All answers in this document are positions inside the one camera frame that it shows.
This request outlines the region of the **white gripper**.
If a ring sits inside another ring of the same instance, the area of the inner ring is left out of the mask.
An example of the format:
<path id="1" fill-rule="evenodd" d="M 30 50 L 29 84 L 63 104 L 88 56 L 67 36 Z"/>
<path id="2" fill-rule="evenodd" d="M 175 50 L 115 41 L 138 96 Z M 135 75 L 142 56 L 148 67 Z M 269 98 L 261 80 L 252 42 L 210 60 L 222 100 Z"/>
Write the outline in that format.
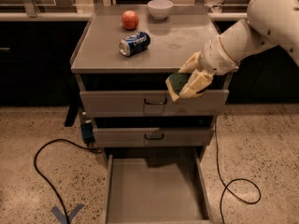
<path id="1" fill-rule="evenodd" d="M 223 76 L 235 70 L 237 62 L 225 50 L 219 35 L 209 39 L 178 70 L 192 73 L 179 92 L 180 98 L 191 98 L 212 83 L 213 76 Z"/>

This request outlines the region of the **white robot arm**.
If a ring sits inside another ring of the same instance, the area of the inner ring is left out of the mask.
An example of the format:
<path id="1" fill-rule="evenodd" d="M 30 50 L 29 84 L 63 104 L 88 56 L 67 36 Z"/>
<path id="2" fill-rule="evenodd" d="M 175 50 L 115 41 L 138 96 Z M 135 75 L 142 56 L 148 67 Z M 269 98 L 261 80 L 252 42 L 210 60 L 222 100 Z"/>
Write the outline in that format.
<path id="1" fill-rule="evenodd" d="M 299 64 L 298 9 L 298 0 L 250 0 L 245 19 L 209 39 L 179 69 L 191 75 L 179 96 L 197 96 L 214 76 L 225 75 L 243 59 L 274 46 L 284 48 Z"/>

